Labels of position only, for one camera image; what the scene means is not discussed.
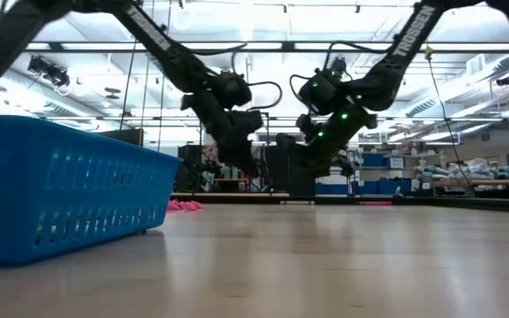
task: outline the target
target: cable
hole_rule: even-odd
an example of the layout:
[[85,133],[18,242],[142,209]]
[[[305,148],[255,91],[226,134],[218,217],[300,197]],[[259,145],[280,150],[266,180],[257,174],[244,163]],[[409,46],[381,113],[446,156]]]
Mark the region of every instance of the cable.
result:
[[[235,57],[237,56],[237,53],[239,53],[238,50],[234,50],[231,53],[231,69],[232,69],[232,72],[235,73],[235,74],[238,74],[237,73],[237,69],[235,67]],[[252,111],[252,110],[267,110],[269,108],[272,108],[272,107],[278,105],[282,101],[282,97],[284,96],[284,92],[282,91],[282,88],[280,87],[280,85],[278,85],[278,83],[275,82],[275,81],[265,80],[265,81],[262,81],[262,82],[247,83],[247,84],[250,87],[260,86],[260,85],[273,85],[273,86],[278,88],[278,98],[272,104],[266,105],[266,106],[254,106],[254,107],[251,107],[250,109],[248,109],[247,111]]]
[[[152,3],[152,16],[150,17],[153,21],[155,20],[155,1]],[[145,138],[145,108],[147,107],[147,92],[148,92],[148,74],[150,72],[150,58],[147,58],[147,74],[145,75],[145,87],[142,93],[142,112],[141,112],[141,133],[139,133],[139,145],[144,147]]]
[[245,48],[248,45],[248,43],[242,43],[240,45],[234,46],[229,49],[214,49],[214,50],[206,50],[206,51],[199,51],[197,49],[189,49],[186,48],[189,52],[201,56],[201,57],[209,57],[214,55],[220,55],[225,53],[236,53],[238,50]]
[[[172,18],[172,0],[168,4],[168,20],[166,22],[166,35],[170,32]],[[160,93],[160,117],[158,118],[158,140],[156,141],[156,152],[160,152],[160,137],[163,132],[163,110],[164,110],[164,89],[166,88],[166,74],[163,73],[163,88]]]
[[343,45],[350,46],[350,47],[355,48],[355,49],[360,49],[360,50],[363,50],[363,51],[365,51],[367,53],[372,53],[372,54],[386,54],[386,53],[388,53],[388,49],[371,49],[371,48],[363,47],[363,46],[361,46],[359,44],[355,44],[354,42],[335,41],[335,42],[332,42],[330,44],[329,48],[327,49],[327,55],[325,56],[325,63],[323,63],[323,69],[327,68],[327,64],[329,63],[329,59],[330,59],[330,55],[331,55],[332,49],[337,44],[343,44]]
[[284,92],[282,91],[282,88],[278,85],[278,83],[273,82],[273,81],[267,80],[267,81],[262,81],[262,82],[257,82],[257,83],[249,83],[248,85],[250,87],[260,86],[260,85],[273,85],[273,86],[278,88],[278,98],[276,99],[275,102],[273,102],[270,105],[266,105],[266,106],[254,106],[254,107],[249,108],[247,111],[267,110],[269,108],[272,108],[272,107],[278,105],[280,103],[280,101],[282,101],[282,97],[284,96]]
[[290,76],[290,79],[289,79],[290,89],[292,90],[292,94],[296,97],[296,99],[298,101],[300,101],[301,103],[305,104],[305,102],[301,100],[301,97],[298,95],[298,93],[296,93],[296,90],[293,89],[293,84],[292,84],[292,80],[293,79],[310,80],[311,78],[307,78],[307,77],[304,77],[304,76],[301,76],[301,75],[298,75],[298,74],[293,74],[292,76]]
[[134,51],[137,49],[137,39],[134,39],[133,53],[131,54],[131,62],[129,63],[129,72],[127,73],[127,84],[125,85],[125,97],[123,97],[123,110],[121,111],[121,124],[119,130],[123,130],[123,121],[125,120],[125,110],[127,107],[127,96],[129,95],[129,83],[131,83],[131,73],[133,72]]
[[468,186],[473,188],[473,191],[474,191],[473,185],[471,184],[470,180],[468,179],[467,175],[465,174],[465,171],[463,171],[463,169],[460,166],[459,152],[457,151],[457,147],[455,145],[455,138],[452,136],[451,125],[449,124],[449,120],[447,120],[445,106],[443,105],[443,101],[441,101],[441,96],[439,95],[439,87],[437,86],[437,81],[435,80],[435,73],[433,72],[433,66],[431,65],[431,54],[432,54],[432,52],[426,53],[425,58],[428,60],[429,71],[431,72],[431,78],[433,79],[433,85],[434,85],[435,91],[437,93],[437,99],[439,100],[439,103],[441,104],[441,109],[443,110],[443,119],[445,121],[445,125],[447,126],[447,129],[449,130],[449,134],[451,135],[452,150],[454,151],[455,156],[457,157],[460,174],[463,175],[463,178],[465,178],[465,180],[467,181]]
[[7,7],[8,0],[1,0],[0,2],[0,18],[5,14],[5,8]]

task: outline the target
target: shelf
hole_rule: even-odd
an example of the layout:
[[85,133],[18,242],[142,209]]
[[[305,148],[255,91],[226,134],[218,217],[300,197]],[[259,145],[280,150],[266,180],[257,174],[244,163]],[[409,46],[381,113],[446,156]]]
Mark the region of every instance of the shelf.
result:
[[413,170],[414,168],[401,168],[401,169],[390,169],[388,167],[360,167],[355,168],[356,170],[394,170],[394,171],[402,171],[402,170]]
[[423,157],[427,157],[427,156],[433,156],[432,154],[428,154],[428,153],[421,153],[421,154],[417,154],[417,155],[393,155],[393,154],[389,154],[389,155],[384,155],[384,158],[423,158]]

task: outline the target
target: metal frame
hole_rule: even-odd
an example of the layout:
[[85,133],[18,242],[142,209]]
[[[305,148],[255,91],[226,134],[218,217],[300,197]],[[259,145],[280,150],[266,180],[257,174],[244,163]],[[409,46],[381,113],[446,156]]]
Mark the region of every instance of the metal frame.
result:
[[[212,45],[221,45],[221,44],[230,44],[229,47],[233,47],[235,45],[246,43],[247,46],[241,49],[241,52],[246,53],[325,53],[329,49],[324,44],[331,44],[331,41],[266,41],[266,42],[239,42],[239,41],[221,41],[221,42],[181,42],[184,46],[209,46]],[[392,42],[372,42],[372,41],[362,41],[355,42],[355,44],[359,44],[362,47],[370,47],[374,46],[375,48],[380,49],[388,49]],[[99,45],[110,45],[115,46],[118,45],[118,49],[109,48],[109,49],[68,49],[68,46],[76,46],[76,45],[87,45],[87,46],[99,46]],[[312,48],[312,49],[303,49],[296,48],[297,45],[305,46],[315,45],[315,46],[323,46],[323,48]],[[449,46],[452,45],[453,48],[449,49],[438,49],[437,46]],[[509,46],[509,42],[430,42],[429,46],[432,47],[436,51],[437,54],[460,54],[460,53],[487,53],[487,54],[508,54],[509,49],[485,49],[487,46],[492,45],[506,45]],[[426,47],[422,46],[420,50],[417,51],[417,54],[424,54],[426,52]],[[212,52],[213,50],[217,50],[217,48],[208,48],[208,49],[194,49],[200,52]],[[347,46],[343,46],[342,44],[338,44],[333,49],[336,53],[368,53],[364,49],[355,49]],[[26,53],[148,53],[148,51],[142,47],[138,46],[137,49],[133,49],[133,42],[32,42],[27,46],[24,50]]]

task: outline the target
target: ceiling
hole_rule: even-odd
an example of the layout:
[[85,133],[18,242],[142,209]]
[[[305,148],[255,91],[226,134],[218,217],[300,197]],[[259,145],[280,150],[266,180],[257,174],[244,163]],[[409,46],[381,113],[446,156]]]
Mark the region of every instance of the ceiling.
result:
[[[167,24],[169,35],[181,42],[330,42],[347,40],[353,42],[389,42],[406,23],[412,11],[414,1],[408,0],[373,0],[356,1],[334,0],[289,0],[270,1],[185,1],[180,9],[178,1],[146,0],[143,8],[153,20],[161,25]],[[132,43],[132,36],[109,14],[71,13],[65,18],[47,25],[35,38],[36,42],[100,42],[95,46],[102,48],[99,53],[36,53],[48,61],[64,67],[72,79],[72,84],[56,92],[49,82],[37,79],[27,71],[30,58],[34,53],[23,53],[13,64],[5,78],[34,95],[52,100],[61,107],[51,110],[69,110],[73,116],[119,116],[126,95],[126,108],[135,117],[193,117],[193,112],[179,110],[179,92],[143,53],[107,52],[107,43]],[[430,42],[509,42],[509,23],[498,11],[485,5],[448,11],[432,32]],[[381,58],[378,55],[361,53],[333,53],[346,59],[348,72],[354,78],[367,73],[372,65]],[[478,56],[472,53],[435,54],[433,72],[437,84],[459,82],[467,72],[467,61]],[[491,62],[503,55],[485,55],[487,68]],[[297,73],[309,76],[316,67],[321,67],[323,53],[239,53],[236,68],[239,73],[247,74],[250,82],[272,80],[284,90],[282,102],[270,110],[273,117],[297,117],[306,112],[305,106],[292,94],[288,78]],[[209,67],[218,71],[231,66],[231,55],[222,54],[214,57],[201,57]],[[127,87],[127,73],[130,79]],[[450,116],[454,112],[496,99],[491,91],[492,85],[487,80],[469,81],[467,89],[460,89],[460,94],[442,98],[447,103]],[[303,81],[295,80],[293,86],[298,89]],[[121,90],[119,99],[107,99],[106,87]],[[417,108],[422,99],[434,94],[433,81],[428,63],[423,55],[418,55],[406,72],[404,83],[400,87],[397,101],[393,106],[380,114],[383,117],[409,116],[410,109]],[[253,101],[250,105],[265,105],[277,98],[273,86],[253,87]],[[28,105],[22,105],[24,111],[30,111]],[[427,107],[413,114],[415,117],[441,117],[440,106]],[[85,121],[81,127],[87,130],[107,130],[118,128],[118,123],[92,123]],[[127,122],[128,126],[139,126],[139,121]],[[147,140],[158,137],[158,121],[143,123]],[[181,123],[181,127],[172,127],[170,132],[162,133],[162,141],[185,142],[198,140],[199,132],[191,123]],[[401,133],[410,128],[426,130],[431,125],[414,125],[408,127],[391,121],[381,125],[373,133]]]

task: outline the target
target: basket slot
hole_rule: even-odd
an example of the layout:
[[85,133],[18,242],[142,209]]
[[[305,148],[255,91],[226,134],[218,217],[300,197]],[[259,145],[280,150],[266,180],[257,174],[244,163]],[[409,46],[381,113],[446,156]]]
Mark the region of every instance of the basket slot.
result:
[[72,228],[75,226],[75,222],[72,220],[72,213],[66,213],[66,218],[64,220],[64,226],[62,227],[62,241],[66,241],[70,238],[70,233],[72,233]]
[[111,226],[110,226],[110,229],[117,229],[118,227],[118,222],[119,222],[119,219],[118,219],[118,211],[117,209],[113,209],[113,213],[111,213]]
[[87,225],[87,234],[92,236],[95,234],[95,224],[97,223],[97,215],[99,214],[99,210],[90,210],[89,211],[89,224]]
[[81,155],[76,163],[76,171],[74,172],[73,188],[80,189],[85,187],[87,183],[87,160]]
[[52,218],[52,224],[50,225],[50,244],[53,244],[60,240],[61,229],[63,229],[64,223],[61,221],[60,213],[55,213]]
[[86,235],[88,224],[87,211],[82,208],[80,212],[78,212],[78,217],[76,218],[76,238],[82,238]]
[[84,179],[84,187],[95,187],[95,170],[96,170],[97,162],[93,158],[90,158],[87,161],[87,169],[86,169],[86,177]]

